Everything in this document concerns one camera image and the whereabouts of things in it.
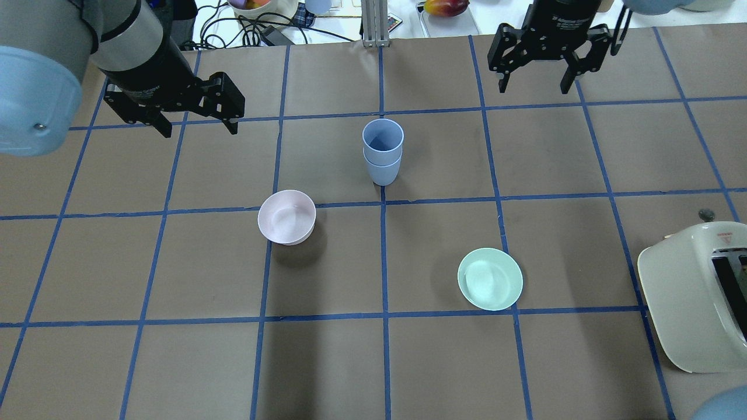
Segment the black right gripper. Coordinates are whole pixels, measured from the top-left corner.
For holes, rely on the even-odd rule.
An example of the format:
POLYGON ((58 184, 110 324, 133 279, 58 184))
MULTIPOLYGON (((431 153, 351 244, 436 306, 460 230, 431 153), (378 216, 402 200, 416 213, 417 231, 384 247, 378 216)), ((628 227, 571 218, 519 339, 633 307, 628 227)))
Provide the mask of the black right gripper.
POLYGON ((505 93, 512 72, 532 61, 565 61, 560 91, 567 94, 577 77, 601 69, 612 35, 593 26, 600 1, 533 1, 519 27, 502 22, 487 53, 488 69, 499 74, 505 93))

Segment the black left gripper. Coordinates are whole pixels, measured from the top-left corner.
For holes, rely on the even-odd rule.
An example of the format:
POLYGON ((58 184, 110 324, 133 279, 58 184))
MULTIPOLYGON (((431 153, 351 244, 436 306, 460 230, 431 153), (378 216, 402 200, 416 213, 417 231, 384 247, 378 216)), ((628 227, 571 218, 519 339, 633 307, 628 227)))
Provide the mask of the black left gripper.
POLYGON ((245 96, 226 72, 200 79, 183 58, 122 71, 105 69, 104 74, 104 102, 112 111, 123 122, 145 123, 164 138, 170 138, 173 129, 166 113, 187 111, 214 118, 231 135, 237 135, 245 116, 245 96))

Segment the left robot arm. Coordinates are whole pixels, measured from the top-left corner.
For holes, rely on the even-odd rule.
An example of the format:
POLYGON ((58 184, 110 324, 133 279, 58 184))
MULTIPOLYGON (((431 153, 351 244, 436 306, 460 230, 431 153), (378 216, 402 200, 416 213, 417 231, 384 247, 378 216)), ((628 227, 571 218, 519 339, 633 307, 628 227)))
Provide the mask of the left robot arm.
POLYGON ((245 96, 224 72, 194 74, 146 1, 3 1, 1 152, 56 151, 82 104, 89 64, 106 77, 104 101, 128 124, 172 134, 167 113, 219 120, 236 135, 245 96))

